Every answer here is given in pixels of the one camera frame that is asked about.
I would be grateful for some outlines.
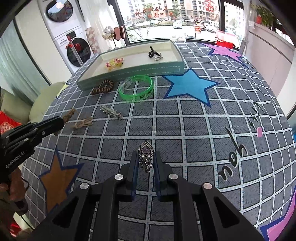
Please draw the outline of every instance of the black hair clip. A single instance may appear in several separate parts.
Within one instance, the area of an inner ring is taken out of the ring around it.
[[[149,58],[152,58],[154,55],[159,56],[159,53],[157,53],[152,46],[150,46],[151,51],[148,53]]]

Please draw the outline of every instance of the dryer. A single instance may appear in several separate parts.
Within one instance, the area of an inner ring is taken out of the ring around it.
[[[38,0],[38,6],[52,39],[84,26],[76,0]]]
[[[87,37],[85,31],[80,27],[76,27],[60,35],[59,37],[53,39],[59,53],[64,59],[67,67],[74,74],[79,68],[80,64],[73,51],[70,48],[66,48],[69,44],[68,36],[71,38],[73,45],[76,48],[83,63],[88,61],[92,56],[94,56],[89,43],[87,42]]]

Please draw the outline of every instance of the orange star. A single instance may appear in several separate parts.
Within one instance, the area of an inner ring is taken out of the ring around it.
[[[59,151],[55,148],[49,171],[39,176],[46,192],[47,213],[67,198],[67,193],[82,166],[83,164],[63,167]]]

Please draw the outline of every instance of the green cushion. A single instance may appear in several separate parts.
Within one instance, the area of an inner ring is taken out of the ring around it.
[[[65,82],[58,82],[41,90],[40,95],[35,100],[31,108],[31,112],[29,116],[29,120],[31,122],[42,121],[46,111],[48,110],[48,107],[57,97],[57,94],[60,92],[60,90],[63,88],[64,85],[65,85]]]
[[[3,99],[1,110],[13,120],[22,124],[27,123],[29,121],[31,106],[4,89],[1,92],[1,99]]]

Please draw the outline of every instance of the washing machine door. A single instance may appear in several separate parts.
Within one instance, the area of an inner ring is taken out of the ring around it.
[[[67,0],[51,1],[46,7],[47,17],[54,22],[65,22],[73,14],[73,6]]]
[[[81,39],[81,38],[72,39],[72,43],[77,53],[79,54],[82,62],[85,63],[86,61],[88,61],[91,57],[91,48],[89,44],[84,39]],[[73,64],[76,67],[80,67],[80,64],[76,59],[71,48],[67,48],[67,56],[71,64]]]

